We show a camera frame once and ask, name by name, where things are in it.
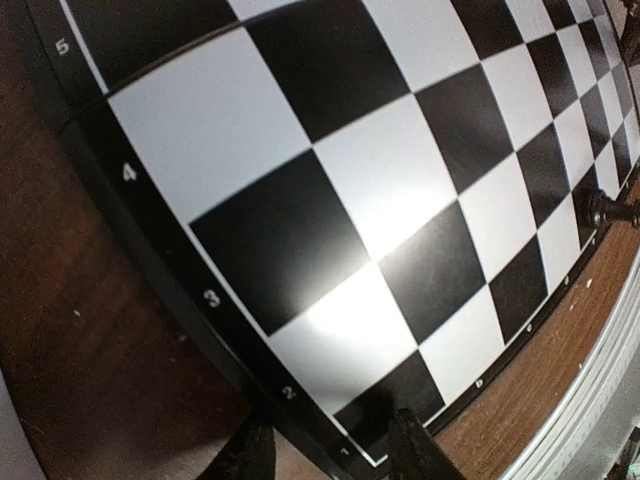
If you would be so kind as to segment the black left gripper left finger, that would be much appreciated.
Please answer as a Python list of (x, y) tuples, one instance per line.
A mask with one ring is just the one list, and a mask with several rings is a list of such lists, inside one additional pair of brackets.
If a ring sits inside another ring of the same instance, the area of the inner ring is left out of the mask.
[(197, 479), (273, 480), (276, 458), (272, 426), (248, 417)]

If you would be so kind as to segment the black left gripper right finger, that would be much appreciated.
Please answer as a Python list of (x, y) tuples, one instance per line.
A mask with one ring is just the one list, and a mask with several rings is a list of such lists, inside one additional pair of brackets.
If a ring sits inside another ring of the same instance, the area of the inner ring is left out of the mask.
[(410, 409), (396, 411), (388, 437), (391, 479), (464, 479)]

